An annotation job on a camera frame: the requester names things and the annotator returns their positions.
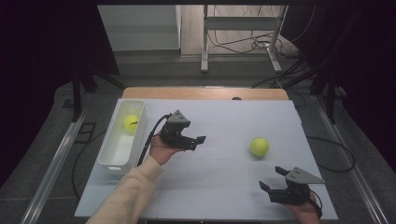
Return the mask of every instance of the tennis ball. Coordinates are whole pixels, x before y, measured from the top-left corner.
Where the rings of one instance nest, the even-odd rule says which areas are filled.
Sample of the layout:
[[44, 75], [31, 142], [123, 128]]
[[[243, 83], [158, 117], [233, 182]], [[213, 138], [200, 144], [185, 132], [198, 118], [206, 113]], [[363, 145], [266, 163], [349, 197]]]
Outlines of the tennis ball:
[[136, 131], [138, 121], [139, 121], [139, 117], [136, 115], [127, 116], [124, 120], [124, 128], [132, 133]]
[[250, 152], [256, 156], [264, 156], [267, 154], [270, 145], [267, 140], [261, 137], [254, 138], [250, 143]]

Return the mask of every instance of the gray floor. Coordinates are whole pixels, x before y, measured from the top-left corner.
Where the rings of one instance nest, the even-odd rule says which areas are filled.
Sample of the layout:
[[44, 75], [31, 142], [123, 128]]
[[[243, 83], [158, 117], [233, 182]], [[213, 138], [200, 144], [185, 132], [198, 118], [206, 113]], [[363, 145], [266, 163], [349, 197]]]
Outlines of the gray floor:
[[[209, 59], [209, 73], [207, 74], [201, 74], [200, 58], [197, 56], [124, 54], [118, 55], [117, 59], [121, 76], [114, 78], [127, 86], [249, 88], [257, 81], [276, 76], [265, 55], [244, 57], [212, 55]], [[294, 62], [294, 60], [282, 60], [281, 65], [288, 68]], [[96, 124], [93, 135], [107, 128], [117, 99], [122, 95], [122, 90], [101, 78], [95, 77], [95, 80], [98, 90], [92, 95], [92, 102], [89, 105], [87, 117], [84, 119], [85, 123]], [[290, 99], [296, 105], [306, 135], [330, 138], [318, 107], [309, 94], [310, 83], [311, 80], [305, 80], [293, 87], [289, 91]], [[258, 88], [268, 88], [268, 86], [269, 84], [265, 84]], [[73, 116], [73, 109], [65, 103], [72, 99], [71, 84], [59, 88], [54, 98], [55, 104], [40, 133], [13, 175], [0, 189], [0, 223], [20, 222], [53, 155], [64, 138]], [[349, 117], [342, 106], [342, 100], [336, 101], [334, 115], [337, 128], [346, 141], [346, 145], [353, 151], [358, 167], [371, 186], [389, 223], [396, 223], [396, 204], [394, 203], [396, 202], [396, 175]], [[77, 137], [80, 141], [86, 139], [86, 134], [79, 134]], [[75, 182], [79, 194], [84, 190], [102, 141], [101, 135], [91, 142], [79, 157], [75, 171]], [[309, 140], [309, 143], [317, 162], [328, 166], [344, 166], [335, 146], [314, 140]], [[78, 143], [72, 146], [37, 223], [85, 222], [84, 218], [74, 217], [78, 199], [73, 191], [71, 178], [78, 153], [85, 146]], [[327, 182], [334, 208], [340, 218], [336, 223], [374, 223], [350, 174], [335, 174], [323, 169], [320, 171]]]

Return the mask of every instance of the beige sleeve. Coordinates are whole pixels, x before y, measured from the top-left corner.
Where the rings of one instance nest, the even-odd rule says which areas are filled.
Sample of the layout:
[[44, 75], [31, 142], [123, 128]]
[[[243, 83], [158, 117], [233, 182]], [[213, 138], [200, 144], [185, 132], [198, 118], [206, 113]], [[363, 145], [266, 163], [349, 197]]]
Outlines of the beige sleeve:
[[125, 175], [87, 223], [136, 223], [154, 193], [163, 172], [152, 157]]

